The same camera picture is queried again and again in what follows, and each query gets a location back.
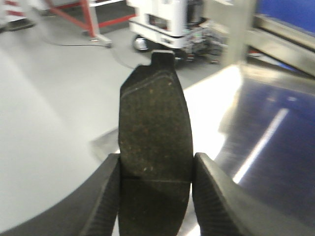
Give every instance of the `cable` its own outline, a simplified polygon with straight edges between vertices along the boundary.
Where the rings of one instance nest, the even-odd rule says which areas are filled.
[[[119,56],[117,55],[117,53],[116,53],[116,51],[115,51],[114,49],[109,48],[109,50],[110,50],[111,54],[113,55],[113,57],[114,57],[114,59],[115,59],[115,61],[116,61],[117,63],[119,63],[120,65],[122,65],[122,66],[124,66],[124,67],[126,67],[126,68],[129,68],[129,69],[131,69],[131,70],[134,70],[134,67],[127,65],[126,63],[124,63],[124,62],[119,58]]]
[[[47,44],[50,44],[50,45],[54,45],[54,46],[60,46],[60,47],[86,47],[86,46],[91,46],[91,47],[102,47],[102,48],[106,48],[106,46],[104,45],[99,45],[99,44],[61,44],[61,43],[56,43],[56,42],[53,42],[51,41],[50,39],[48,39],[47,37],[44,36],[44,34],[39,30],[37,29],[37,26],[33,27],[33,29],[35,29],[37,31],[37,34],[39,36],[39,38],[47,43]],[[127,65],[126,63],[124,63],[120,58],[119,56],[117,55],[117,53],[112,49],[112,48],[109,48],[114,60],[120,64],[121,66],[123,67],[126,67],[128,69],[131,69],[131,70],[134,70],[134,67],[132,66],[129,66]]]

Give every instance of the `red and white striped post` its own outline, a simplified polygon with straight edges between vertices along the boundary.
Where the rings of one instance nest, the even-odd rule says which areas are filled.
[[[22,30],[33,27],[35,23],[29,20],[18,0],[4,0],[8,31]]]

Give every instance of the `metal stand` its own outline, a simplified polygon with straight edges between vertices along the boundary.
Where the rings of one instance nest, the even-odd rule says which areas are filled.
[[[77,26],[81,27],[84,30],[87,30],[89,33],[89,36],[92,39],[99,40],[100,42],[104,43],[105,46],[110,47],[112,45],[112,41],[102,35],[99,31],[99,28],[110,26],[113,24],[117,24],[120,22],[124,22],[129,20],[129,18],[134,17],[134,14],[123,16],[114,20],[105,21],[105,22],[98,22],[97,15],[95,11],[95,7],[102,6],[106,4],[111,4],[115,2],[119,2],[123,0],[106,0],[106,1],[100,1],[100,0],[79,0],[78,2],[65,4],[61,6],[54,6],[51,0],[46,0],[47,4],[50,7],[50,11],[64,17],[66,20],[71,21],[72,23],[76,24]],[[81,6],[84,20],[85,22],[82,22],[69,14],[62,11],[62,9],[70,8],[70,7],[76,7]]]

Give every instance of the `gray floor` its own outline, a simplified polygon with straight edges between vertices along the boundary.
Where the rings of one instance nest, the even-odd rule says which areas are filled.
[[[119,88],[131,69],[60,17],[31,13],[37,26],[0,34],[0,232],[49,208],[99,165],[89,143],[118,125]],[[123,23],[106,29],[128,65],[150,62],[131,48]],[[184,88],[219,68],[203,60],[179,69]]]

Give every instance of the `white machine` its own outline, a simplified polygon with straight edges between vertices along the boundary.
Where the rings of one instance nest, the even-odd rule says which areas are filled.
[[[137,34],[133,46],[140,52],[168,48],[177,60],[221,53],[220,42],[203,18],[203,0],[127,0],[135,8],[130,30]]]

